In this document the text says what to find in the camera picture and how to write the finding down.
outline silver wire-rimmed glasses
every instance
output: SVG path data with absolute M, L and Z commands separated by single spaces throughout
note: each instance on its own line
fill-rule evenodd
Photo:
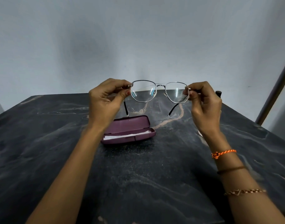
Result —
M 157 94 L 157 87 L 162 86 L 165 89 L 166 96 L 170 99 L 171 102 L 175 103 L 176 105 L 171 109 L 169 112 L 169 116 L 173 112 L 174 108 L 178 104 L 185 103 L 189 98 L 189 90 L 188 86 L 182 82 L 169 82 L 165 85 L 159 84 L 149 81 L 149 80 L 137 80 L 134 81 L 131 86 L 131 96 L 134 100 L 138 102 L 149 102 L 151 101 Z M 128 115 L 128 110 L 126 107 L 126 103 L 124 101 L 124 106 L 126 110 L 126 114 Z

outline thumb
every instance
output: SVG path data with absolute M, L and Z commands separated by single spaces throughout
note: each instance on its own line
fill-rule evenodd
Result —
M 189 92 L 190 100 L 192 102 L 191 113 L 193 115 L 200 115 L 203 113 L 202 106 L 201 106 L 201 99 L 200 95 L 195 91 Z
M 118 92 L 116 97 L 113 99 L 113 103 L 115 103 L 118 107 L 121 106 L 123 100 L 130 95 L 130 90 L 121 90 Z

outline purple glasses case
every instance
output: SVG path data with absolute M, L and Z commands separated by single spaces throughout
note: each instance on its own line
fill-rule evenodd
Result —
M 137 116 L 137 117 L 127 117 L 121 119 L 115 119 L 110 126 L 105 131 L 103 138 L 105 136 L 121 136 L 121 135 L 129 135 L 142 133 L 146 131 L 151 131 L 150 133 L 129 136 L 129 137 L 121 137 L 121 138 L 113 138 L 108 140 L 101 140 L 102 144 L 119 144 L 126 142 L 139 141 L 147 138 L 154 137 L 156 135 L 156 131 L 150 128 L 150 121 L 147 116 Z

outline hand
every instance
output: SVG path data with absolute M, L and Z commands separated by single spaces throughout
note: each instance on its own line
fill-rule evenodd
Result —
M 198 130 L 203 136 L 219 133 L 221 98 L 215 94 L 208 82 L 192 83 L 188 88 L 191 88 L 189 100 L 192 102 L 192 119 Z
M 123 100 L 130 95 L 126 80 L 107 79 L 89 91 L 90 110 L 88 128 L 96 126 L 105 131 L 114 120 Z

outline forearm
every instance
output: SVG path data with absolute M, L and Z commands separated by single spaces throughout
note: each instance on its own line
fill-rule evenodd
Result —
M 222 133 L 204 136 L 212 153 L 231 149 Z M 218 170 L 226 170 L 243 166 L 243 163 L 234 152 L 221 155 L 216 160 Z M 226 192 L 237 189 L 249 190 L 260 189 L 258 183 L 253 179 L 246 169 L 239 169 L 223 173 L 221 181 Z M 229 196 L 229 203 L 235 222 L 258 224 L 258 223 L 285 223 L 285 217 L 272 203 L 266 193 L 252 193 L 240 196 Z
M 85 131 L 42 200 L 28 218 L 30 223 L 75 223 L 83 192 L 102 137 L 102 131 Z

